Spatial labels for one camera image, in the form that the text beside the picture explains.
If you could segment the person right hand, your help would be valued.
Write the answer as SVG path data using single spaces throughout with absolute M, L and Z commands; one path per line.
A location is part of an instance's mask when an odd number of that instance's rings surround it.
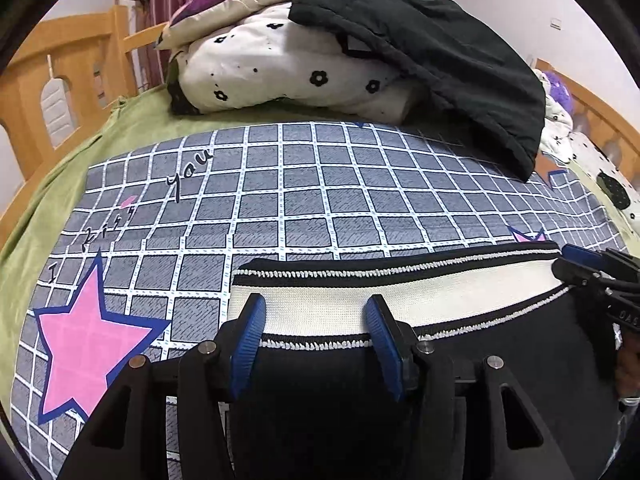
M 630 330 L 622 330 L 622 345 L 617 351 L 616 389 L 623 398 L 638 396 L 640 390 L 640 340 Z

